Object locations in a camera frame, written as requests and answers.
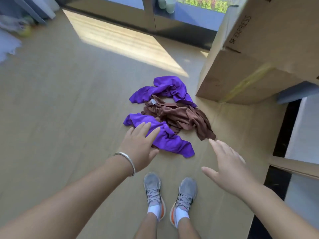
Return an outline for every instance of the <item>sneaker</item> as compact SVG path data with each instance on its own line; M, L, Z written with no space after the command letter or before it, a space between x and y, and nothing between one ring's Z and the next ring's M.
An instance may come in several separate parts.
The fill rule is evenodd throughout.
M160 220L163 219L166 213L165 203L160 195L161 181L155 173L147 173L144 177L144 188L147 196L148 206L160 205L161 215Z
M169 214L169 220L177 228L176 224L176 208L180 208L182 210L189 212L189 208L192 205L195 197L197 195L197 184L196 181L192 178L185 178L180 187L178 188L178 197L176 202L174 203L171 212Z

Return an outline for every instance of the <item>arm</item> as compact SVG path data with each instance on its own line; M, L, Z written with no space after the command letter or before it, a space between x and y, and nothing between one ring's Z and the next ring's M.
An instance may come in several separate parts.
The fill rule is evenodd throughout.
M218 172L202 171L219 187L237 196L255 213L274 239L318 239L319 232L294 213L271 189L259 183L244 159L221 141L209 140L218 161Z
M137 172L159 152L151 145L160 129L145 137L150 126L142 123L131 128L118 149L131 158ZM110 157L101 167L2 227L0 238L76 238L102 202L132 173L125 157Z

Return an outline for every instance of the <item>laminate floor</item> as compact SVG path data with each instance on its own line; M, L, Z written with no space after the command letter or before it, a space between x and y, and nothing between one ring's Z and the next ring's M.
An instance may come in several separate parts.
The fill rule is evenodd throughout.
M217 138L264 181L285 106L273 97L251 106L195 97L206 51L68 11L22 42L0 65L0 225L111 156L129 129L123 120L144 106L131 104L130 95L157 76L179 76ZM79 238L132 238L147 210L143 177L149 171L162 179L168 211L179 183L197 180L190 218L202 238L247 238L253 213L201 173L201 166L217 169L208 140L194 131L181 137L192 143L194 157L161 151L111 194ZM168 216L158 238L177 238Z

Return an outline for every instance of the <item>hand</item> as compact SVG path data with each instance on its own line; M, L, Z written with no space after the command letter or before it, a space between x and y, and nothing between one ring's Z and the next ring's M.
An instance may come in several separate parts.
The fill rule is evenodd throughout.
M147 137L151 123L145 122L138 125L135 129L131 127L120 145L118 152L126 153L132 160L136 172L141 171L150 164L153 158L160 152L158 149L151 148L152 143L160 132L160 128L154 129Z
M202 171L220 188L242 198L247 190L259 184L238 152L222 141L210 139L209 142L217 155L218 172L207 167L202 167Z

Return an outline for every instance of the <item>packing tape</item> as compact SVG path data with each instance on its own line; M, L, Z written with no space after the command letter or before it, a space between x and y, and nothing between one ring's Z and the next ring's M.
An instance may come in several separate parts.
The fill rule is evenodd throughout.
M238 85L236 85L224 98L222 98L219 102L227 102L245 90L248 86L260 80L265 76L266 73L273 70L273 67L270 63L265 63L261 65L255 72L247 76L243 79Z

